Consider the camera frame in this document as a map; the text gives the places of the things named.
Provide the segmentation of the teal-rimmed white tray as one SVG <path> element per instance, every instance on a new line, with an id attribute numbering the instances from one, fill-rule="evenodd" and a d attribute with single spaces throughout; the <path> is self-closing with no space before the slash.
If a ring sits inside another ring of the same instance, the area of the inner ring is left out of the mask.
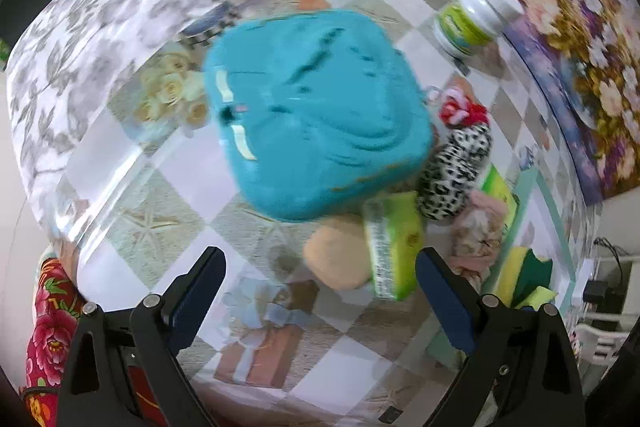
<path id="1" fill-rule="evenodd" d="M 537 168 L 520 174 L 512 193 L 518 198 L 518 210 L 508 233 L 504 233 L 497 261 L 490 268 L 489 277 L 477 291 L 492 294 L 502 262 L 512 247 L 530 248 L 538 258 L 553 260 L 551 287 L 558 293 L 550 305 L 556 306 L 565 323 L 570 323 L 572 292 L 576 282 L 576 269 L 561 217 L 544 176 Z"/>

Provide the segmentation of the flower painting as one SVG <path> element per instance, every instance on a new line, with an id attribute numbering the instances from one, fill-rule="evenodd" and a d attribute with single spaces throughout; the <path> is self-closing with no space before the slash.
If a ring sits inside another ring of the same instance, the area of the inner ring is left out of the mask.
<path id="1" fill-rule="evenodd" d="M 506 38 L 547 98 L 587 204 L 639 184 L 638 0 L 520 0 Z"/>

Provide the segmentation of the pink lace scrunchie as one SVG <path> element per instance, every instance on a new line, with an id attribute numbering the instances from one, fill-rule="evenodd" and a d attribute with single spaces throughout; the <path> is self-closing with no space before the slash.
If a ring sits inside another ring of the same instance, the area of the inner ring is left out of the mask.
<path id="1" fill-rule="evenodd" d="M 452 251 L 448 265 L 477 291 L 500 253 L 508 207 L 495 197 L 473 190 L 452 225 Z"/>

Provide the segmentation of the black power adapter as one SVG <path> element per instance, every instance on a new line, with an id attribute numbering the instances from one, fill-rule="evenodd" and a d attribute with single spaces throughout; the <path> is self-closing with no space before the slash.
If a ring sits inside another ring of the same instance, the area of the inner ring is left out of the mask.
<path id="1" fill-rule="evenodd" d="M 608 282 L 598 280 L 588 280 L 582 291 L 582 301 L 584 303 L 600 303 L 608 293 Z"/>

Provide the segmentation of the yellow green cloth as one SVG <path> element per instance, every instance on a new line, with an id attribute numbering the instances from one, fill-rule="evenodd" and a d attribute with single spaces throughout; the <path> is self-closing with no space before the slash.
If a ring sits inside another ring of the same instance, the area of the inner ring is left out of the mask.
<path id="1" fill-rule="evenodd" d="M 532 308 L 538 311 L 540 307 L 547 303 L 553 303 L 556 297 L 556 292 L 544 286 L 537 286 L 529 295 L 527 295 L 520 303 L 518 303 L 516 309 Z"/>

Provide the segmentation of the leopard print scrunchie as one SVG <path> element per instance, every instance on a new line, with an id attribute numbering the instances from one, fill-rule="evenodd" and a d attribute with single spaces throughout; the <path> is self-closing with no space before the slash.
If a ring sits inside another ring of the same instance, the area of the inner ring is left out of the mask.
<path id="1" fill-rule="evenodd" d="M 427 161 L 416 186 L 418 209 L 425 219 L 442 221 L 463 210 L 491 145 L 486 122 L 449 132 L 447 142 Z"/>

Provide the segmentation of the beige powder puff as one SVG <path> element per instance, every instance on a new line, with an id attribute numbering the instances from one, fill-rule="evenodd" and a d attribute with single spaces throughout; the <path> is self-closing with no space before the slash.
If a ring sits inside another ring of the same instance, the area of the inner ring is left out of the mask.
<path id="1" fill-rule="evenodd" d="M 324 218 L 303 247 L 307 268 L 334 291 L 367 283 L 372 268 L 363 221 L 357 215 Z"/>

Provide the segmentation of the white power strip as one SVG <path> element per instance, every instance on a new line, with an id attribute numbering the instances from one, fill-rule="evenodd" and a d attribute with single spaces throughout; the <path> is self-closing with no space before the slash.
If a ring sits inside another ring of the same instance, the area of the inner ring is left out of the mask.
<path id="1" fill-rule="evenodd" d="M 594 271 L 596 271 L 596 260 L 582 259 L 582 263 L 576 273 L 576 282 L 572 292 L 572 305 L 574 307 L 580 307 L 584 302 L 582 295 L 584 295 L 586 285 L 592 279 Z"/>

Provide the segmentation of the red flower scrunchie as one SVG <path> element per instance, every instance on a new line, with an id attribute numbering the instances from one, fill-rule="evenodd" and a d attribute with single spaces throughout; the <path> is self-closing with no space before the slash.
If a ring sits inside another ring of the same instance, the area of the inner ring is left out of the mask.
<path id="1" fill-rule="evenodd" d="M 453 87 L 442 92 L 440 120 L 448 128 L 472 127 L 489 124 L 487 108 L 469 98 L 460 88 Z"/>

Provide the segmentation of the red floral fabric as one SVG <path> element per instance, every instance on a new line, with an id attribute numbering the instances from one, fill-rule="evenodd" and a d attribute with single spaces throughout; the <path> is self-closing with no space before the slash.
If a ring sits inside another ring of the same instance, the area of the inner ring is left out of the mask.
<path id="1" fill-rule="evenodd" d="M 87 317 L 86 300 L 53 256 L 40 263 L 35 326 L 27 343 L 26 386 L 20 391 L 38 426 L 163 426 L 149 387 L 137 376 L 112 377 L 104 335 L 94 329 L 102 311 Z"/>

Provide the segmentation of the green tissue pack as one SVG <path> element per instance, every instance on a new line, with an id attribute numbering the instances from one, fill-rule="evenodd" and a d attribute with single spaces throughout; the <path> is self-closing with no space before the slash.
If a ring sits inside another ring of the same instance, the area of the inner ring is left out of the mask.
<path id="1" fill-rule="evenodd" d="M 508 233 L 518 210 L 518 198 L 512 193 L 511 187 L 506 183 L 497 168 L 490 165 L 487 176 L 482 185 L 482 191 L 487 195 L 501 200 L 506 205 L 506 217 L 504 217 L 504 233 Z"/>
<path id="2" fill-rule="evenodd" d="M 416 192 L 370 198 L 362 207 L 375 295 L 406 299 L 416 285 L 416 256 L 424 246 L 424 225 Z"/>

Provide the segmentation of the teal plastic box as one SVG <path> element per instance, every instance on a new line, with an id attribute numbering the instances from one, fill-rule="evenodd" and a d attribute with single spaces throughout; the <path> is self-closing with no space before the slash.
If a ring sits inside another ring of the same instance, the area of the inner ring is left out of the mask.
<path id="1" fill-rule="evenodd" d="M 232 176 L 271 218 L 340 211 L 410 178 L 431 153 L 419 83 L 361 13 L 248 20 L 215 40 L 203 72 Z"/>

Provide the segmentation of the green yellow sponge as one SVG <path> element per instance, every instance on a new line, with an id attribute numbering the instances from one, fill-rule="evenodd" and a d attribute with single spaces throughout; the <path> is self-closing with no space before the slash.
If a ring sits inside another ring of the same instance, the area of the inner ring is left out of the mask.
<path id="1" fill-rule="evenodd" d="M 528 247 L 512 247 L 503 260 L 491 292 L 508 308 L 515 306 L 537 286 L 551 287 L 553 260 L 538 258 Z"/>

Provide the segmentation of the white chair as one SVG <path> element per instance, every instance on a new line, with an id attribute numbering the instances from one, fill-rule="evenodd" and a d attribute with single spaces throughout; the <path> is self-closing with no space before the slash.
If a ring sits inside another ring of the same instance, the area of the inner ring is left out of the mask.
<path id="1" fill-rule="evenodd" d="M 601 270 L 615 261 L 613 256 L 601 255 L 596 260 L 595 280 Z M 623 280 L 624 299 L 620 313 L 598 312 L 591 303 L 582 303 L 578 310 L 574 332 L 579 346 L 579 358 L 592 365 L 610 367 L 623 347 L 634 324 L 639 320 L 639 256 L 620 258 L 622 275 L 630 265 L 628 277 Z"/>

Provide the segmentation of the patterned tablecloth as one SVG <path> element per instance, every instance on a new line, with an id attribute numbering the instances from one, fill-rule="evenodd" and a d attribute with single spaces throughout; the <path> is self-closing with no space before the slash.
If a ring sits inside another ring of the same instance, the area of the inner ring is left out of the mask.
<path id="1" fill-rule="evenodd" d="M 6 85 L 32 210 L 105 310 L 163 291 L 207 245 L 227 275 L 179 355 L 209 410 L 243 426 L 410 426 L 460 355 L 420 291 L 338 291 L 309 239 L 371 197 L 403 198 L 446 130 L 452 88 L 487 108 L 477 183 L 526 150 L 567 220 L 572 267 L 597 209 L 579 191 L 544 80 L 589 70 L 596 0 L 520 0 L 457 64 L 433 26 L 454 0 L 52 0 Z"/>

